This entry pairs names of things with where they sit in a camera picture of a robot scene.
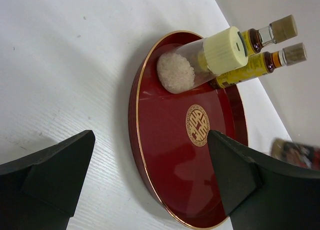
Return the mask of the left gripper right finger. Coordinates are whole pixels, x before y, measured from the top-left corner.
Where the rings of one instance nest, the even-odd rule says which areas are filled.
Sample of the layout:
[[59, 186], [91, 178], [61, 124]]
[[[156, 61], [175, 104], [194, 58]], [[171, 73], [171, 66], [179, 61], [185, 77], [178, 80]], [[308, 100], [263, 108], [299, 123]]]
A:
[[210, 130], [210, 158], [224, 212], [235, 230], [317, 230], [320, 173]]

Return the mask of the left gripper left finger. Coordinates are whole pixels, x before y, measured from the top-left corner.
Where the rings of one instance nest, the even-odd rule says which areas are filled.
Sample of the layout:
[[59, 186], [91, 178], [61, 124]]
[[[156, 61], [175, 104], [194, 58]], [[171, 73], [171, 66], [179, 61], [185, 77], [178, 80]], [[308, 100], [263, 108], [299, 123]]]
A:
[[65, 230], [95, 145], [92, 130], [0, 166], [2, 230]]

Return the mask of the small black cap spice jar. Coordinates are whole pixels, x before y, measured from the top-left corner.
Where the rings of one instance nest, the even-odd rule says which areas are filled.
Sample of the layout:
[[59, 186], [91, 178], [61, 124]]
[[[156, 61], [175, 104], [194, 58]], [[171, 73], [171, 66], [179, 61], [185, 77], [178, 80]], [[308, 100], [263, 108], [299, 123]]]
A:
[[320, 148], [276, 138], [271, 146], [271, 156], [282, 162], [312, 170], [320, 170]]

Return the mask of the yellow label sauce bottle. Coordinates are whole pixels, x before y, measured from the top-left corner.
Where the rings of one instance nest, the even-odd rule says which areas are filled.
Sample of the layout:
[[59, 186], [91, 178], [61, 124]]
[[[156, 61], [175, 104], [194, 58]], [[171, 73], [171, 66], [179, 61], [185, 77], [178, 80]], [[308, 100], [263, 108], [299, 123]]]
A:
[[260, 29], [248, 29], [243, 31], [242, 37], [246, 45], [248, 56], [253, 56], [272, 44], [279, 44], [298, 35], [294, 16], [288, 15], [284, 18], [271, 22]]
[[275, 69], [292, 66], [307, 60], [305, 45], [297, 43], [276, 52], [262, 52], [248, 58], [246, 66], [224, 73], [210, 82], [215, 90], [224, 89], [248, 80], [268, 75]]

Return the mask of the cream cap rice shaker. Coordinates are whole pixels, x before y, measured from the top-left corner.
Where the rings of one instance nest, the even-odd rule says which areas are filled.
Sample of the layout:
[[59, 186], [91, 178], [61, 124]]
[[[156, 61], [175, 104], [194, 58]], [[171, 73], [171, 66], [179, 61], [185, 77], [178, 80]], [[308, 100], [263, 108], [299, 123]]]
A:
[[165, 51], [157, 60], [157, 76], [172, 94], [180, 94], [222, 74], [244, 67], [248, 51], [241, 32], [231, 26]]

